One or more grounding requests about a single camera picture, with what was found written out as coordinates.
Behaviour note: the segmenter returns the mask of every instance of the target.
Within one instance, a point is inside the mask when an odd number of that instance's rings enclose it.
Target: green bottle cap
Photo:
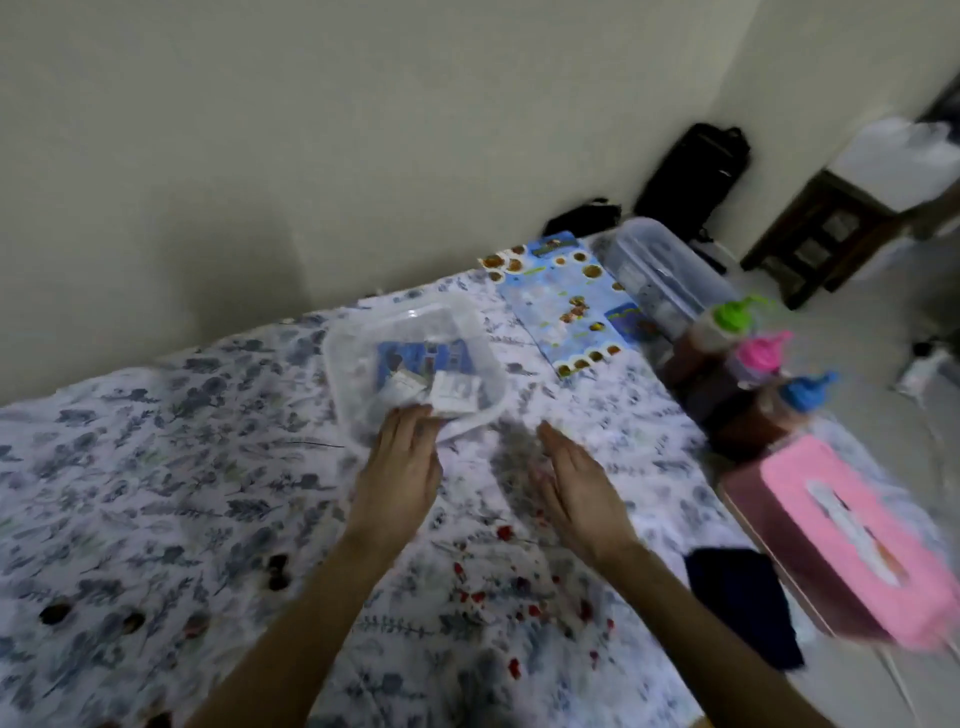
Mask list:
[[[721,303],[713,309],[713,321],[718,327],[730,333],[750,333],[754,326],[754,317],[747,309],[754,303],[765,301],[766,299],[760,296],[747,296],[743,301]]]

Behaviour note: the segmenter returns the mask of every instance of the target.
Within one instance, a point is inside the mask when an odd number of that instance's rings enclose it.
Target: white plastic bag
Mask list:
[[[880,119],[860,130],[827,169],[896,212],[932,200],[960,178],[947,124]]]

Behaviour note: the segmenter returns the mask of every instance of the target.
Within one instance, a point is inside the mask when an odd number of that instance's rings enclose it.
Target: wooden chair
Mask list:
[[[847,212],[856,228],[842,239],[824,229],[824,223]],[[824,286],[835,291],[904,226],[906,213],[897,213],[861,189],[827,170],[819,172],[783,211],[777,221],[740,261],[749,271],[773,257],[797,274],[801,284],[784,301],[796,309]],[[797,255],[807,241],[822,249],[816,264]]]

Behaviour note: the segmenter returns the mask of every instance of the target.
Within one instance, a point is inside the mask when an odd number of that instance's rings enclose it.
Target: hand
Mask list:
[[[570,550],[603,573],[618,554],[639,543],[627,507],[583,447],[547,422],[540,423],[537,435],[553,462],[552,475],[530,473],[547,515]]]
[[[391,410],[357,475],[344,538],[391,560],[417,533],[444,475],[437,458],[444,421],[430,419],[430,412],[429,406]]]

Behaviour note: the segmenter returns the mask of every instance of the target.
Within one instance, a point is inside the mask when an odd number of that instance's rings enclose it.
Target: blue bottle cap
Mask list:
[[[780,386],[780,397],[797,412],[812,412],[827,401],[827,386],[837,379],[836,372],[826,372],[819,378],[798,376]]]

